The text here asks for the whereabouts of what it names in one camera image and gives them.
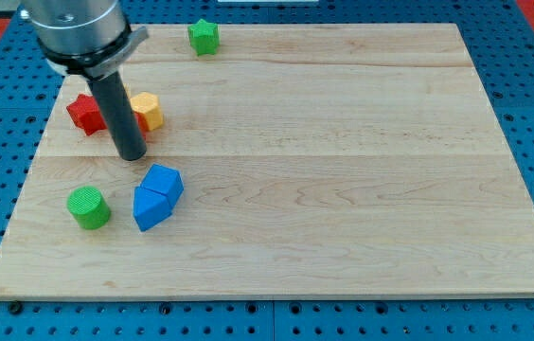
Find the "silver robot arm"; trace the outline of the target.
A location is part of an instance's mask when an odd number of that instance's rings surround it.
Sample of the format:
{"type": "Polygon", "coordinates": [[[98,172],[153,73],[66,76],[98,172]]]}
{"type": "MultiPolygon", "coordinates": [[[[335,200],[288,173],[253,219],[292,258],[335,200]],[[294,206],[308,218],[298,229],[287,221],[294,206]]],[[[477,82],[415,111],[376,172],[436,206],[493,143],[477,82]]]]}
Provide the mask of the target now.
{"type": "Polygon", "coordinates": [[[99,81],[149,38],[131,25],[119,0],[22,0],[48,64],[59,74],[99,81]]]}

